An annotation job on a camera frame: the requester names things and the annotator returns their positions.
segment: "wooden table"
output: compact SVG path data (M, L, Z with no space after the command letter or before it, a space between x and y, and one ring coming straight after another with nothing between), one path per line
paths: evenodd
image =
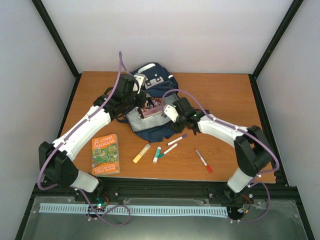
M174 73L179 88L193 94L205 109L215 116L240 126L261 126L255 99L247 74L213 74L213 73ZM94 100L108 87L115 83L116 72L85 71L77 87L70 111L68 113L62 134L76 124L92 106ZM196 103L188 97L195 108ZM134 157L147 144L135 135L129 125L112 121L101 129L94 138L115 133L119 142L120 173L110 177L148 178L166 180L190 181L227 181L237 169L234 148L227 143L207 134L193 135L192 130L185 129L182 134L188 134L179 141L179 145L153 163L157 146L163 150L166 143L182 134L175 134L163 142L151 143L151 148L134 163ZM75 166L85 172L91 172L91 145L89 141L73 161ZM197 148L212 168L209 173L194 149ZM272 173L261 178L266 183L275 183Z

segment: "children's book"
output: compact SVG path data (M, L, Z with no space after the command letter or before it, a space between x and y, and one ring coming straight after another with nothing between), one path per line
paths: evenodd
M120 172L116 134L92 139L92 175L101 177Z

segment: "red marker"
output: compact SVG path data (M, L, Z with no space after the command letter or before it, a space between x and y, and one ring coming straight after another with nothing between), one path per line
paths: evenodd
M204 158L201 156L200 152L198 152L197 149L194 149L196 154L198 154L199 158L201 159L201 161L203 162L203 164L205 165L206 169L208 169L209 173L212 173L211 168L209 167L209 165L206 163L206 161L204 160Z

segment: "black metal frame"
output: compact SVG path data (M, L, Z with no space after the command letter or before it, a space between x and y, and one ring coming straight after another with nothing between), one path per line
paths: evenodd
M41 0L32 0L34 6L39 12L43 22L48 28L53 40L55 41L58 49L60 50L64 60L72 72L75 82L72 88L71 96L67 104L64 117L59 129L58 137L61 135L63 126L65 124L71 103L73 101L75 92L77 90L81 74L78 73L76 66L74 65L62 39L60 38L57 29L55 28L48 12L45 9ZM295 200L304 229L306 231L308 239L315 239L303 207L298 189L296 187L288 186L288 180L285 174L283 164L280 159L279 151L275 142L275 138L268 120L268 116L262 101L259 87L257 85L257 78L261 73L263 67L267 63L269 57L271 56L273 50L276 48L278 42L280 41L282 35L289 26L291 20L295 16L299 7L301 6L303 0L293 0L290 8L285 14L281 24L279 25L277 31L275 32L270 44L265 50L261 60L259 61L256 69L253 74L249 74L249 79L252 87L253 96L255 99L257 111L261 121L263 132L266 135L267 140L269 141L271 147L273 148L274 153L279 159L280 170L275 172L276 177L275 184L267 184L267 187L270 192L272 199L279 200ZM212 189L221 188L223 183L221 182L206 182L206 181L193 181L186 184L185 181L178 180L149 180L149 179L125 179L125 178L108 178L107 183L110 186L110 200L112 202L119 202L124 198L191 198L191 199L209 199L209 193ZM256 199L266 199L267 194L263 186L255 186L252 188L251 193ZM28 206L26 208L24 217L22 219L20 228L17 232L16 239L21 239L30 215L34 199L37 196L74 196L79 198L80 195L77 195L75 190L72 188L62 189L62 188L52 188L48 191L41 191L34 187L31 194Z

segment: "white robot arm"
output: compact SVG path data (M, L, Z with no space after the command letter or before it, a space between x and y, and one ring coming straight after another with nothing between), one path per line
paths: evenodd
M231 129L212 120L215 119L212 114L209 114L212 118L210 119L201 110L195 110L185 97L175 101L173 106L167 104L163 112L172 120L171 128L175 132L181 133L187 127L193 130L194 134L197 132L209 134L235 148L238 168L227 182L232 194L241 192L253 177L271 161L271 156L260 145L242 133L249 132L266 146L269 146L258 126L250 128L239 126L238 129L242 131Z
M97 98L93 106L84 117L67 133L52 144L43 142L39 146L39 163L43 167L53 150L58 150L49 159L44 174L61 187L73 187L92 193L98 186L98 179L89 173L78 170L72 161L82 147L104 126L108 125L124 109L131 106L143 107L146 102L146 93L141 90L146 76L137 73L134 76L121 74L116 90L109 102L106 92Z

